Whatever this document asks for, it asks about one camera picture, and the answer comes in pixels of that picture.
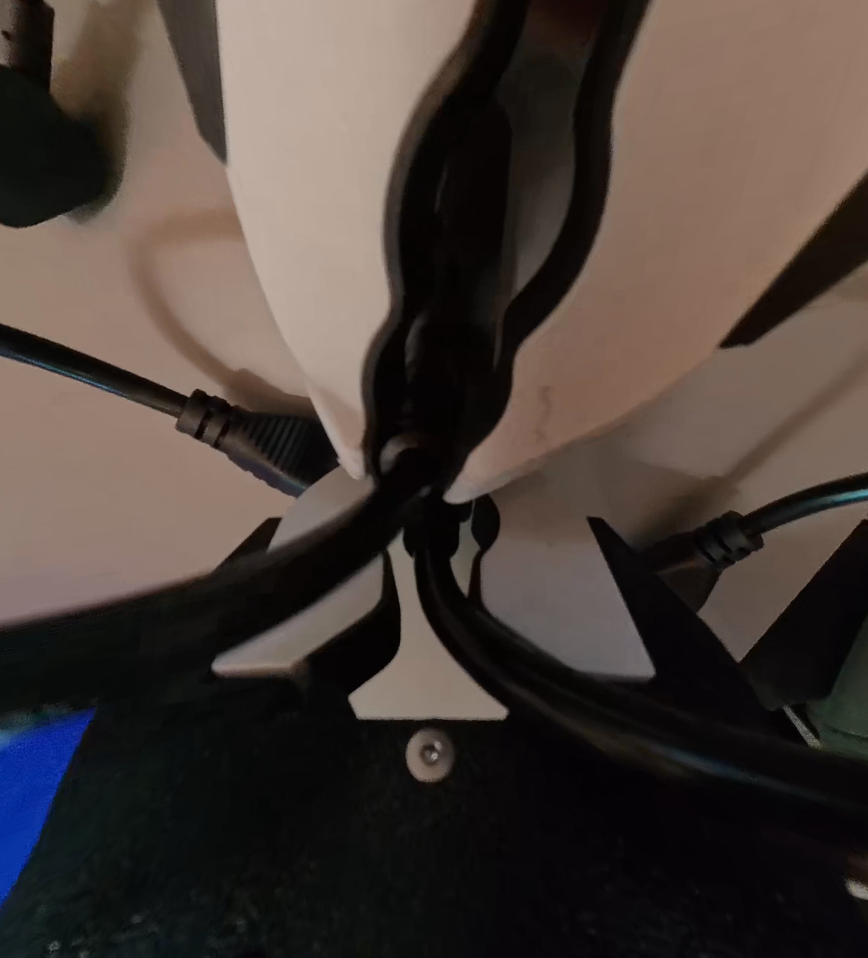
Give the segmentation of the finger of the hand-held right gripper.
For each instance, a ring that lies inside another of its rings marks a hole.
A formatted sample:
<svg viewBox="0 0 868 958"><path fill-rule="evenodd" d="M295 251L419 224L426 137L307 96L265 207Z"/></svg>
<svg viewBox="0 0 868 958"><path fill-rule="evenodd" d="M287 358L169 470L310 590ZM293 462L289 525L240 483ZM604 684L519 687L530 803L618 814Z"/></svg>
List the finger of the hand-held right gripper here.
<svg viewBox="0 0 868 958"><path fill-rule="evenodd" d="M494 3L222 1L216 12L236 211L340 465L361 480L365 376L403 297L407 175Z"/></svg>
<svg viewBox="0 0 868 958"><path fill-rule="evenodd" d="M523 343L475 498L711 356L868 171L868 1L650 2L619 84L593 248Z"/></svg>

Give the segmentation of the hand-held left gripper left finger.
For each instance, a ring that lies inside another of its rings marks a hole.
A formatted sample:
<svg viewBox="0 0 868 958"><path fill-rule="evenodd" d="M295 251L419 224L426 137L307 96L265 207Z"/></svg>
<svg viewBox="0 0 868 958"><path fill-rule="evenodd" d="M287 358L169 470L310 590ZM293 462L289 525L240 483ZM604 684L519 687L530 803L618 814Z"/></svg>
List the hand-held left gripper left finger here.
<svg viewBox="0 0 868 958"><path fill-rule="evenodd" d="M288 507L268 551L292 543L360 504L371 490L369 480L321 478ZM325 651L330 640L339 638L343 631L360 624L378 609L387 558L387 554L375 558L308 609L219 654L212 663L213 674L222 678L285 678L296 673L314 653Z"/></svg>

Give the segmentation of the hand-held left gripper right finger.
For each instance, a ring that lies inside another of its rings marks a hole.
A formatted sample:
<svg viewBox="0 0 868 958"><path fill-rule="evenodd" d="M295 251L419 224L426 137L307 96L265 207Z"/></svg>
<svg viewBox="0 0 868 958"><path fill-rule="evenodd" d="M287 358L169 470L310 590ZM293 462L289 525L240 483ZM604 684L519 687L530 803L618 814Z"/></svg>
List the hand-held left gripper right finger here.
<svg viewBox="0 0 868 958"><path fill-rule="evenodd" d="M478 498L470 594L503 625L587 676L646 681L655 667L586 516L542 494Z"/></svg>

